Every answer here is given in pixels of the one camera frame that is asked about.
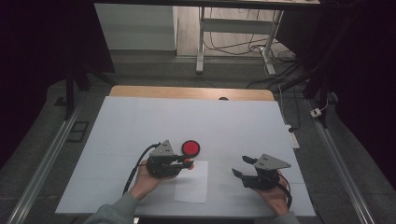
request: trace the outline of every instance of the white plug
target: white plug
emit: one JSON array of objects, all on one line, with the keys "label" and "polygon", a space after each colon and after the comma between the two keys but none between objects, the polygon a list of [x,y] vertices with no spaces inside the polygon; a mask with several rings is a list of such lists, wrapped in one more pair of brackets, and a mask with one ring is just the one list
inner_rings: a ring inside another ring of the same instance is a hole
[{"label": "white plug", "polygon": [[312,117],[317,118],[317,117],[319,117],[320,115],[321,115],[321,112],[320,112],[320,110],[319,110],[318,108],[316,108],[316,109],[314,109],[314,110],[311,110],[311,116],[312,116]]}]

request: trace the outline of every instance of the floor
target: floor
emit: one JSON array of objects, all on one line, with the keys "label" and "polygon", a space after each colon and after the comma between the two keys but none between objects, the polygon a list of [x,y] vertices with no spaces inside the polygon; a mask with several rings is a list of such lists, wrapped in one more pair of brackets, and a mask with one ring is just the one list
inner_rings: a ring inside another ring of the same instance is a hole
[{"label": "floor", "polygon": [[[215,12],[220,12],[221,16],[225,16],[223,9],[220,11],[213,10],[213,14]],[[240,36],[240,39],[235,40],[235,42],[231,42],[230,37],[224,37],[225,40],[230,42],[220,41],[216,42],[215,45],[228,45],[245,41],[246,36]],[[196,43],[195,40],[186,40],[185,42]],[[217,52],[212,56],[207,55],[205,71],[202,75],[197,76],[195,74],[195,59],[191,56],[194,55],[193,48],[191,50],[191,53],[183,53],[184,56],[179,57],[166,53],[161,55],[147,52],[112,51],[116,74],[108,75],[122,85],[245,89],[252,81],[265,80],[249,87],[251,89],[269,88],[271,90],[277,88],[277,83],[272,83],[273,79],[266,79],[262,59],[254,53],[249,57],[223,57],[224,54],[219,55]],[[246,50],[246,47],[233,50]],[[287,66],[287,64],[282,63],[276,64],[276,71],[283,71]],[[300,74],[301,71],[296,71],[282,81],[292,80]],[[89,78],[92,88],[87,92],[85,103],[77,117],[77,122],[87,123],[87,132],[71,133],[67,136],[67,140],[53,164],[46,182],[39,191],[25,223],[71,224],[82,223],[85,219],[85,217],[56,215],[54,211],[63,195],[68,179],[73,174],[100,106],[111,90],[111,87],[101,79],[92,75],[89,75]],[[347,194],[339,175],[335,172],[335,166],[318,133],[316,123],[309,115],[309,107],[301,94],[304,86],[305,83],[302,83],[283,92],[282,96],[276,94],[279,103],[282,99],[280,106],[283,106],[286,122],[297,128],[294,133],[299,141],[300,148],[295,150],[295,154],[311,201],[318,214],[316,217],[299,217],[299,220],[301,223],[362,223],[356,215],[353,202]],[[65,108],[63,104],[59,104],[64,97],[64,81],[49,88],[48,99],[41,114],[29,133],[26,134],[13,157],[0,171],[0,223],[7,221],[52,139],[64,122]],[[394,223],[394,220],[396,220],[395,190],[382,175],[360,142],[337,118],[334,112],[336,100],[334,98],[329,99],[330,104],[327,108],[328,130],[364,201],[367,202],[375,223]],[[185,222],[210,223],[207,219],[192,219],[185,220]],[[145,220],[141,223],[154,223],[154,221]],[[239,223],[251,223],[251,220],[241,220]]]}]

